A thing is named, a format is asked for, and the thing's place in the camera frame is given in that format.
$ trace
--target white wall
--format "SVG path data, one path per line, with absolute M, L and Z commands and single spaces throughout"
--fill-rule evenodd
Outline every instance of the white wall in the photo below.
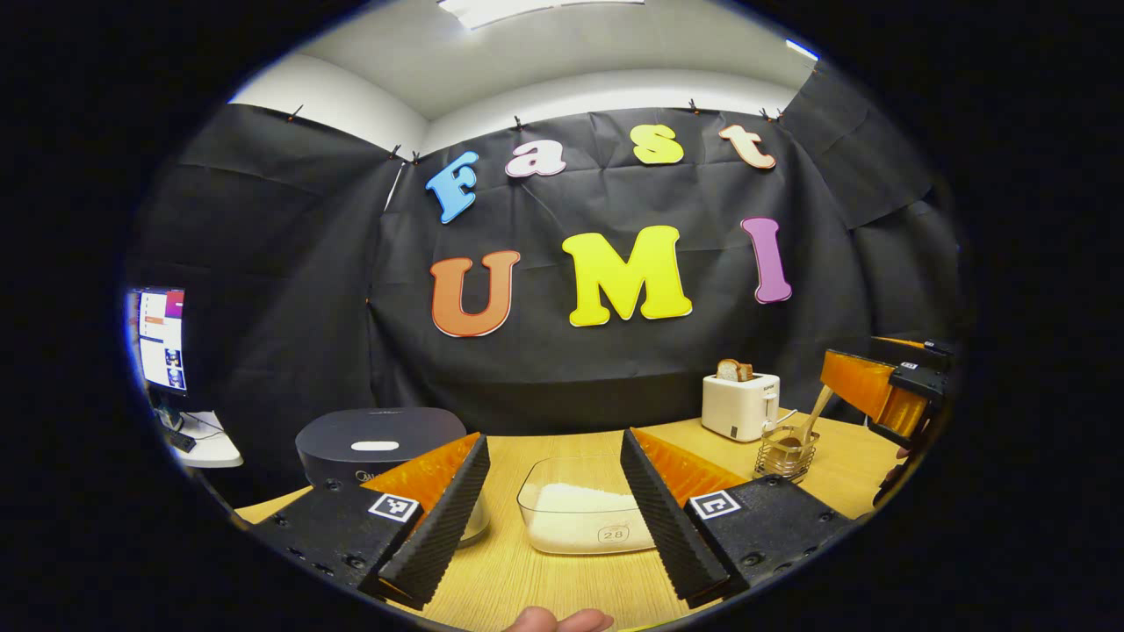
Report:
M 346 70 L 308 55 L 288 55 L 252 79 L 232 103 L 293 112 L 399 155 L 420 151 L 429 125 L 393 94 Z
M 477 101 L 429 124 L 422 155 L 523 123 L 597 110 L 686 108 L 771 115 L 788 107 L 795 88 L 744 76 L 685 70 L 632 70 L 583 74 L 519 88 Z

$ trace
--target ceiling light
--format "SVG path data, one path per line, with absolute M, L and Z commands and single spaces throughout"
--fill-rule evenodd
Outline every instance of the ceiling light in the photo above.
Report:
M 785 44 L 787 44 L 789 48 L 796 51 L 797 53 L 804 55 L 805 57 L 810 58 L 812 61 L 815 61 L 815 62 L 819 61 L 819 57 L 817 57 L 816 55 L 814 55 L 812 53 L 812 51 L 808 51 L 807 48 L 805 48 L 804 46 L 800 46 L 799 44 L 797 44 L 796 42 L 792 42 L 791 39 L 786 39 Z
M 438 0 L 437 6 L 456 16 L 468 28 L 504 18 L 566 4 L 643 4 L 644 0 Z

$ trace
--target letter m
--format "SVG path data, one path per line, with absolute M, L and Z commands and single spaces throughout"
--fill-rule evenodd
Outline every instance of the letter m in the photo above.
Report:
M 683 296 L 676 261 L 679 231 L 671 226 L 649 226 L 636 235 L 628 263 L 600 233 L 583 233 L 562 242 L 562 250 L 573 256 L 578 281 L 578 308 L 570 313 L 575 327 L 604 325 L 609 310 L 601 305 L 601 294 L 609 298 L 617 315 L 632 318 L 641 287 L 646 296 L 640 313 L 645 318 L 672 318 L 691 313 L 691 301 Z

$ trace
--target computer monitor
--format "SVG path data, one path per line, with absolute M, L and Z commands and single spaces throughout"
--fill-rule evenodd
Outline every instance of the computer monitor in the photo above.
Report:
M 184 305 L 187 290 L 172 287 L 133 288 L 127 292 L 129 337 L 138 387 L 161 422 L 179 430 L 193 400 L 192 362 L 184 344 Z

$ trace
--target ceiling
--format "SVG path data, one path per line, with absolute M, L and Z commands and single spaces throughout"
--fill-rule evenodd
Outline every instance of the ceiling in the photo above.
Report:
M 794 89 L 812 60 L 785 36 L 718 0 L 577 4 L 475 30 L 435 0 L 373 8 L 297 53 L 357 74 L 429 120 L 509 90 L 613 70 L 700 70 Z

